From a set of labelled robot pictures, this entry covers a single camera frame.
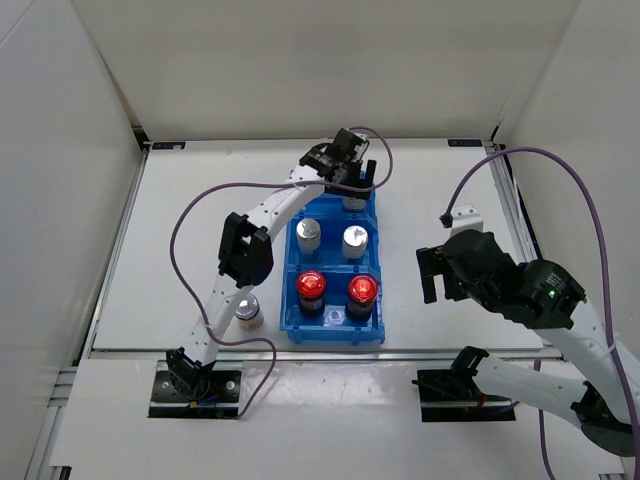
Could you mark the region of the red-capped sauce jar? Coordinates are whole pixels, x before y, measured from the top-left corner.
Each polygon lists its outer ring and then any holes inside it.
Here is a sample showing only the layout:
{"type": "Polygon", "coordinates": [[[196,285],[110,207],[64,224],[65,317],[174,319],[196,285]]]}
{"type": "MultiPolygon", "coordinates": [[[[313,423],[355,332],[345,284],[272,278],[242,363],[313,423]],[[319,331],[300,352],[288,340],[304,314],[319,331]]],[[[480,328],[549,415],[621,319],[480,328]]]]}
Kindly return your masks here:
{"type": "Polygon", "coordinates": [[[327,281],[325,276],[316,270],[300,273],[296,280],[296,291],[301,310],[308,315],[318,315],[324,308],[324,295],[327,281]]]}
{"type": "Polygon", "coordinates": [[[368,318],[377,300],[379,286],[368,274],[354,276],[347,287],[347,313],[358,319],[368,318]]]}

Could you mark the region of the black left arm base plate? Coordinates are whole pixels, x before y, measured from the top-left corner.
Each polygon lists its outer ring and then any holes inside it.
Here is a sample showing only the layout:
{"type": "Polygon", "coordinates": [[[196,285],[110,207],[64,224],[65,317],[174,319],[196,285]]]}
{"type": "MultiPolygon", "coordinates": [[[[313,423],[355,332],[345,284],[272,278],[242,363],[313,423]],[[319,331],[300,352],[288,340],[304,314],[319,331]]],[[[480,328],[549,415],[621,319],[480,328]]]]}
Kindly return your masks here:
{"type": "Polygon", "coordinates": [[[181,384],[165,364],[157,366],[148,418],[234,419],[239,413],[242,371],[212,369],[194,388],[181,384]]]}

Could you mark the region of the dark spice jar labelled lid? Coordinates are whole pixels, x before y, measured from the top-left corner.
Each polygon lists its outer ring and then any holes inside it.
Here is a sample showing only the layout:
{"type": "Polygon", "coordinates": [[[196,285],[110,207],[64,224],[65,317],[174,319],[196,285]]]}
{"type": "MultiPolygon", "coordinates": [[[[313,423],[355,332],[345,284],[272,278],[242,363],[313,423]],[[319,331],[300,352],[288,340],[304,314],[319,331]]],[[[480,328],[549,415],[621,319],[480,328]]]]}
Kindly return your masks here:
{"type": "Polygon", "coordinates": [[[366,209],[367,201],[365,199],[344,197],[342,200],[342,208],[346,212],[360,213],[366,209]]]}

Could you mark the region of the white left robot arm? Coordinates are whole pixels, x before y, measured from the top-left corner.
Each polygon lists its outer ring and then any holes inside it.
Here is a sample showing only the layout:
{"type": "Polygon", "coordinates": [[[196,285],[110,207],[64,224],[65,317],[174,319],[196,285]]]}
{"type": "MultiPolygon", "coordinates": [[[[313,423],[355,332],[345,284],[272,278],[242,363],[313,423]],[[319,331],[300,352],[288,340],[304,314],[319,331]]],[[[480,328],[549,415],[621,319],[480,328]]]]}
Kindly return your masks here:
{"type": "Polygon", "coordinates": [[[362,157],[372,131],[341,129],[333,140],[311,147],[281,183],[232,182],[211,187],[193,199],[180,214],[169,241],[169,258],[179,282],[194,300],[199,318],[187,340],[166,353],[171,382],[186,399],[198,401],[211,390],[210,371],[237,307],[263,283],[274,266],[273,243],[286,224],[308,203],[325,193],[366,198],[376,185],[375,166],[367,164],[361,178],[362,157]],[[202,301],[181,272],[178,233],[187,215],[206,196],[231,188],[267,189],[270,194],[245,213],[230,213],[223,223],[217,276],[209,299],[202,301]]]}

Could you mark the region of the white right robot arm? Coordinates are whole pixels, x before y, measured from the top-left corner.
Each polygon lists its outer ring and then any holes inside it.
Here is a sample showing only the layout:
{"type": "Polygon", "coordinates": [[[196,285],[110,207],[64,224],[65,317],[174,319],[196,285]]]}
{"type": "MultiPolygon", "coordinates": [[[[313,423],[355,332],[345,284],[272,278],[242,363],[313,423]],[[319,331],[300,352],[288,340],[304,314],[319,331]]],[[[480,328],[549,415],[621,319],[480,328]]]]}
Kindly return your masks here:
{"type": "Polygon", "coordinates": [[[639,360],[622,343],[610,347],[605,325],[584,288],[547,260],[517,264],[490,232],[464,230],[446,243],[416,252],[424,301],[471,299],[486,311],[524,326],[557,348],[581,373],[564,378],[514,366],[467,346],[442,380],[460,399],[509,397],[578,428],[592,443],[620,457],[636,453],[627,403],[639,400],[639,360]]]}

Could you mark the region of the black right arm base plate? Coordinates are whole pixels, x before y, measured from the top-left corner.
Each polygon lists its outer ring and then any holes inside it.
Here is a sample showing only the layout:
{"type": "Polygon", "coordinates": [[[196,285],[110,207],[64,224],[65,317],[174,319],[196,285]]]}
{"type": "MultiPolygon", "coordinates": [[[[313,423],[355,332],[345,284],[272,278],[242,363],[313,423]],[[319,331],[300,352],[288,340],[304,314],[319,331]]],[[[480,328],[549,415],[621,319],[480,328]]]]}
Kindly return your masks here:
{"type": "Polygon", "coordinates": [[[512,422],[518,403],[508,397],[482,393],[446,369],[416,372],[411,384],[417,389],[423,423],[512,422]]]}

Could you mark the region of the white bead jar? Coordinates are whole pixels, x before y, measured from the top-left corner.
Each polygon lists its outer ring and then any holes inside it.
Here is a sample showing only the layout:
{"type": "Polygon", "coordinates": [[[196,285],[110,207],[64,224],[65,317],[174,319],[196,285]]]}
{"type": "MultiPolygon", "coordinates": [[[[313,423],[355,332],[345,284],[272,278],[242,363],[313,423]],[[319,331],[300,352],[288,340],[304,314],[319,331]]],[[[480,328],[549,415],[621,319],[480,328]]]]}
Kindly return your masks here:
{"type": "Polygon", "coordinates": [[[321,226],[313,218],[303,218],[296,225],[296,241],[302,255],[313,256],[321,246],[321,226]]]}
{"type": "Polygon", "coordinates": [[[348,260],[364,257],[369,241],[367,230],[360,225],[348,226],[342,235],[342,256],[348,260]]]}

